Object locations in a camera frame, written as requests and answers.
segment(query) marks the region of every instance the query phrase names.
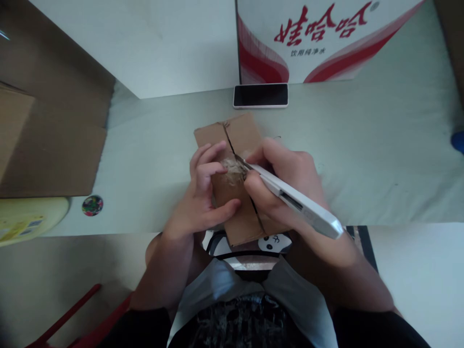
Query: yellow container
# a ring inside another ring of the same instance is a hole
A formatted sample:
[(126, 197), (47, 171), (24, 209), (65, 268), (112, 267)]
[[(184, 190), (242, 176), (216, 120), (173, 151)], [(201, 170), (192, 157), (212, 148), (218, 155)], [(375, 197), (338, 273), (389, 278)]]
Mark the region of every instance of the yellow container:
[(66, 198), (0, 199), (0, 247), (35, 238), (68, 212)]

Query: red chair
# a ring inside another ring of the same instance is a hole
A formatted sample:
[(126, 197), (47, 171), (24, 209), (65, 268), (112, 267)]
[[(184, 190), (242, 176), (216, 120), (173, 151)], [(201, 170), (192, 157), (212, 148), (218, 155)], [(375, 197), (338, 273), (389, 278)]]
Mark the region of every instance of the red chair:
[[(102, 287), (101, 284), (95, 284), (88, 293), (86, 293), (77, 303), (71, 307), (58, 321), (53, 324), (42, 336), (26, 348), (51, 348), (47, 341), (52, 337), (93, 295)], [(111, 331), (119, 318), (128, 310), (131, 295), (116, 308), (108, 318), (105, 319), (94, 331), (87, 336), (77, 338), (68, 348), (92, 348), (96, 347)]]

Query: cardboard box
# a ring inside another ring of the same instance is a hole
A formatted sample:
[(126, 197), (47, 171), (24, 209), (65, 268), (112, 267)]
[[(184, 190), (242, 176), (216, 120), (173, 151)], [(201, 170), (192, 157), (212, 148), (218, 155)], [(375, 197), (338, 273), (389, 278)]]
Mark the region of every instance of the cardboard box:
[(0, 82), (105, 127), (115, 79), (28, 0), (3, 0)]
[[(261, 136), (251, 113), (217, 122), (194, 132), (198, 147), (207, 143), (215, 144), (222, 140), (227, 147), (218, 155), (217, 161), (234, 159), (234, 153), (243, 156), (253, 151), (261, 141)], [(267, 235), (287, 231), (289, 228), (270, 220), (264, 213), (255, 209), (253, 201), (244, 188), (243, 181), (231, 186), (222, 175), (212, 177), (213, 195), (217, 206), (222, 206), (233, 198), (238, 198), (242, 206), (224, 227), (231, 246), (251, 242)]]
[(92, 192), (106, 130), (0, 87), (0, 198)]

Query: phone screen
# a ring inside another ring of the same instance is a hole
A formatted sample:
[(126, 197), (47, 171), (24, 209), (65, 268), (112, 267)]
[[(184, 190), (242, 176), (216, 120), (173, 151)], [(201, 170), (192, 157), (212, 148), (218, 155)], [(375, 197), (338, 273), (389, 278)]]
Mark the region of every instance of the phone screen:
[(263, 84), (235, 86), (234, 106), (287, 105), (289, 85)]

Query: panda face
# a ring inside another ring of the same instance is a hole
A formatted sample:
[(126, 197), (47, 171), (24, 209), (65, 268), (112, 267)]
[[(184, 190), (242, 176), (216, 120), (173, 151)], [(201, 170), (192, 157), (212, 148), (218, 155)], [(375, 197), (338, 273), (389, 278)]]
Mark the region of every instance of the panda face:
[(258, 240), (260, 250), (277, 253), (281, 252), (283, 248), (288, 247), (290, 244), (291, 240), (283, 234), (276, 234)]

